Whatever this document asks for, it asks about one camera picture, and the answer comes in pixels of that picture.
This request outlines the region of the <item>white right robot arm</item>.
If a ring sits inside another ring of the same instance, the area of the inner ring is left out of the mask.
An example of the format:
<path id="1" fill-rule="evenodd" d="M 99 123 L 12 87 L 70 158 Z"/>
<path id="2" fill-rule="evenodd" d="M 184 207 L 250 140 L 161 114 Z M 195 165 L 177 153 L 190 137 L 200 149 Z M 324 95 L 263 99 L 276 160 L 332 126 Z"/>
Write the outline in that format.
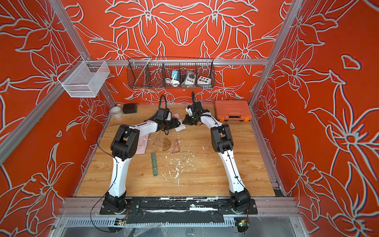
<path id="1" fill-rule="evenodd" d="M 230 126 L 217 121 L 199 101 L 193 101 L 186 108 L 186 112 L 188 114 L 183 124 L 196 125 L 200 122 L 210 129 L 212 148 L 220 156 L 227 174 L 231 197 L 230 206 L 236 212 L 248 212 L 251 195 L 244 185 L 236 165 Z"/>

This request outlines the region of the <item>green straight ruler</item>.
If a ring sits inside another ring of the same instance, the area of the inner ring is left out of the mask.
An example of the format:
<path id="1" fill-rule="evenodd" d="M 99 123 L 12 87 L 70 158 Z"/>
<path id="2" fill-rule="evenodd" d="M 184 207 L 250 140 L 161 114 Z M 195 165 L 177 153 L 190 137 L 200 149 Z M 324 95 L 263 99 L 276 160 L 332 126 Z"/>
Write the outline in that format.
<path id="1" fill-rule="evenodd" d="M 159 170 L 158 170 L 157 154 L 155 152 L 151 153 L 151 161 L 152 161 L 153 177 L 157 177 L 159 176 Z"/>

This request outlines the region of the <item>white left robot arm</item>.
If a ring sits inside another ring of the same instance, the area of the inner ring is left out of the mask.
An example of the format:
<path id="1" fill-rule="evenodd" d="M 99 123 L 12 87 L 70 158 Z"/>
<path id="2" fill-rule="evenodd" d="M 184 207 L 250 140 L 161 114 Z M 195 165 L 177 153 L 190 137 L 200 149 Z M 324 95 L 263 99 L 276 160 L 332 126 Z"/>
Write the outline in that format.
<path id="1" fill-rule="evenodd" d="M 145 135 L 178 128 L 178 118 L 173 117 L 169 109 L 158 109 L 150 119 L 138 125 L 119 126 L 111 143 L 113 172 L 111 184 L 104 195 L 100 214 L 123 214 L 126 211 L 126 177 L 133 156 L 138 150 L 139 139 Z"/>

